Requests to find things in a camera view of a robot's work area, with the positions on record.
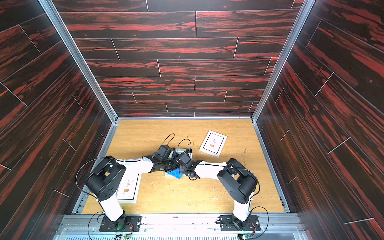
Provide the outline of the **grey-green picture frame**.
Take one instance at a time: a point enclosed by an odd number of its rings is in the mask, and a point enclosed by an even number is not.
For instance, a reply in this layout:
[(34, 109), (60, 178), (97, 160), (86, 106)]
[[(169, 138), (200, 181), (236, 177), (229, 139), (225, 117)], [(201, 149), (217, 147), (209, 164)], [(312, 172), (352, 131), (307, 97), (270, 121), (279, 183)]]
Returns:
[(192, 149), (185, 149), (185, 151), (183, 151), (181, 154), (173, 154), (172, 160), (178, 163), (180, 166), (180, 173), (182, 175), (190, 175), (194, 165)]

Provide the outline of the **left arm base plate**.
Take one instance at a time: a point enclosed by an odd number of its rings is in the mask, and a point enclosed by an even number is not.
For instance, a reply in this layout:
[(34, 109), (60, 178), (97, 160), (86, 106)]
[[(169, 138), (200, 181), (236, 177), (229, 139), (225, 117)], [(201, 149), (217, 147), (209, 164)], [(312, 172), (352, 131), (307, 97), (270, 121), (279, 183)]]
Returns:
[(101, 233), (132, 233), (138, 232), (141, 227), (142, 217), (138, 215), (121, 216), (116, 221), (111, 221), (108, 217), (104, 217), (99, 229)]

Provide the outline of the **blue microfiber cloth black trim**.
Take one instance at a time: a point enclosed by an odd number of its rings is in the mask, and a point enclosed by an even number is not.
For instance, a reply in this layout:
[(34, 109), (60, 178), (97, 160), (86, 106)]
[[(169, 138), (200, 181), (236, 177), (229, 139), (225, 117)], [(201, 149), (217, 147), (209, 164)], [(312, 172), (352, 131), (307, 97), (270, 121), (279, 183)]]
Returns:
[(174, 177), (176, 179), (181, 179), (182, 176), (183, 175), (180, 173), (180, 169), (179, 168), (177, 168), (176, 170), (173, 170), (171, 172), (165, 173), (165, 177)]

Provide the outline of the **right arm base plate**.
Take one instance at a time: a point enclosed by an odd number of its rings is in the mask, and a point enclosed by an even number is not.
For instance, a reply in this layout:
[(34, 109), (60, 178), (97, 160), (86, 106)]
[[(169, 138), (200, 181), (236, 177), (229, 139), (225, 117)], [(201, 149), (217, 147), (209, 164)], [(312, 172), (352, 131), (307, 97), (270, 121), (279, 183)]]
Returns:
[(258, 216), (249, 215), (245, 221), (241, 221), (233, 214), (221, 215), (216, 220), (216, 224), (220, 225), (222, 232), (235, 232), (235, 231), (252, 231), (258, 232), (261, 230)]

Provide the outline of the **white picture frame deer print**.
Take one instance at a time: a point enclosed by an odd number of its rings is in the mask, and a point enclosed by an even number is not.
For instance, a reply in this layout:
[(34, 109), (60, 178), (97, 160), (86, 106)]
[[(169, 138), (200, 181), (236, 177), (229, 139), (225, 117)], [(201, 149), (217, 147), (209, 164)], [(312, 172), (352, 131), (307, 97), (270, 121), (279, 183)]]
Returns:
[(209, 131), (200, 147), (200, 151), (215, 158), (219, 158), (226, 140), (227, 136), (214, 131)]

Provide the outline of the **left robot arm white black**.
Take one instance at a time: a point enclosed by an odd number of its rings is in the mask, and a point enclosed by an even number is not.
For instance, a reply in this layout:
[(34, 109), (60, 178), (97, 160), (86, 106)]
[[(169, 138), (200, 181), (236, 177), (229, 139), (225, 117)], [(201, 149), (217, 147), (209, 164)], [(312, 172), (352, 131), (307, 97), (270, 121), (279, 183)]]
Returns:
[(177, 156), (177, 150), (166, 145), (140, 159), (120, 160), (106, 156), (91, 171), (86, 186), (96, 196), (106, 218), (120, 230), (125, 225), (126, 217), (117, 197), (120, 184), (125, 183), (128, 177), (142, 173), (176, 170), (180, 166), (175, 160)]

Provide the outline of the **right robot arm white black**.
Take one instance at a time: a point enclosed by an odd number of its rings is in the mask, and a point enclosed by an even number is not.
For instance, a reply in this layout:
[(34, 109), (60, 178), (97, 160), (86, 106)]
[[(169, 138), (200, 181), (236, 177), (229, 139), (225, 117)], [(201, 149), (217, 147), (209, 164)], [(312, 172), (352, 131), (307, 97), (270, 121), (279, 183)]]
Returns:
[(235, 201), (232, 223), (242, 228), (250, 220), (251, 198), (259, 183), (256, 176), (246, 169), (239, 161), (231, 158), (226, 163), (208, 163), (194, 161), (190, 154), (183, 152), (175, 157), (180, 165), (180, 172), (190, 180), (218, 180)]

